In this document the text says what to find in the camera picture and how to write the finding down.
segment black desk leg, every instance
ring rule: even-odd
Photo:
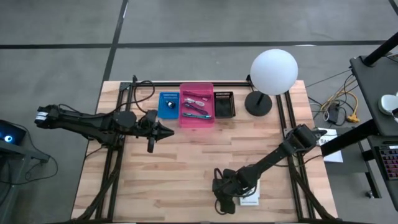
[[[357,143],[370,135],[376,135],[378,133],[379,131],[377,130],[373,119],[370,119],[369,121],[359,125],[351,131],[347,131],[341,136],[338,136],[337,138],[334,138],[328,143],[322,145],[322,154],[323,156],[328,156],[346,146],[349,146],[350,144]]]

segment pink plastic bin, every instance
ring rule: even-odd
[[[208,101],[202,99],[202,97],[198,96],[188,96],[183,92],[190,91],[196,94],[209,95]],[[193,106],[207,111],[209,115],[211,115],[211,119],[198,119],[198,118],[188,118],[182,116],[182,113],[191,113],[191,114],[200,114],[199,112],[186,108],[181,104],[184,103],[185,98],[191,98],[193,100],[204,102],[204,106],[198,106],[196,104],[192,104]],[[180,85],[180,114],[179,121],[181,128],[210,128],[213,127],[215,121],[215,111],[214,111],[214,95],[213,95],[213,84],[211,83],[184,83]]]

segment concrete floor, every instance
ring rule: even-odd
[[[0,45],[110,44],[122,0],[1,0]],[[130,0],[120,43],[385,40],[398,30],[387,0]],[[347,70],[349,59],[376,45],[298,47],[195,47],[117,49],[110,80],[135,74],[150,80],[242,80],[261,52],[280,48],[299,65],[299,79],[314,83]],[[24,185],[13,223],[68,220],[87,141],[64,130],[35,127],[38,106],[66,103],[94,113],[109,49],[0,49],[0,118],[32,131],[37,147],[59,164],[58,175]],[[308,94],[325,101],[349,73],[311,86]],[[358,116],[370,118],[359,89]],[[328,126],[322,119],[317,126]],[[396,223],[379,171],[373,164],[382,199],[367,199],[361,174],[330,175],[339,217],[347,221]],[[52,174],[51,162],[35,176]]]

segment wooden table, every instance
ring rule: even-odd
[[[98,113],[114,109],[120,82],[104,82]],[[140,87],[137,98],[152,89]],[[156,110],[159,93],[178,91],[178,87],[157,87],[155,95],[142,103],[144,109]],[[272,167],[261,176],[259,206],[237,206],[234,215],[215,212],[215,196],[211,191],[213,169],[238,169],[257,162],[282,142],[282,131],[276,98],[263,117],[251,116],[244,108],[248,87],[215,87],[215,91],[233,91],[236,116],[217,119],[214,128],[181,129],[178,120],[161,123],[175,135],[155,144],[153,154],[147,152],[147,140],[128,136],[124,147],[115,222],[288,222],[297,221],[288,168]],[[296,81],[290,90],[297,124],[314,127],[304,82]],[[132,110],[142,116],[136,105]],[[289,116],[284,101],[287,125]],[[87,153],[99,148],[97,142]],[[304,159],[321,154],[316,147]],[[72,218],[78,217],[98,193],[103,175],[106,150],[92,154],[84,163]],[[286,164],[284,159],[279,164]],[[337,217],[328,176],[322,157],[306,164],[310,188],[329,213]],[[306,206],[301,192],[304,214]]]

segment white paper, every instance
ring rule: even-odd
[[[337,137],[337,132],[335,129],[319,128],[319,130],[325,130],[327,133],[318,140],[318,146],[321,146]],[[341,155],[341,151],[337,151],[329,156],[325,156],[323,160],[325,162],[343,162],[343,156]]]
[[[253,190],[254,190],[254,188],[251,189],[246,194],[250,194],[251,192],[253,192]],[[260,180],[257,181],[256,193],[254,193],[252,196],[239,198],[239,201],[241,203],[241,206],[255,206],[255,205],[259,205],[259,199],[260,199]]]

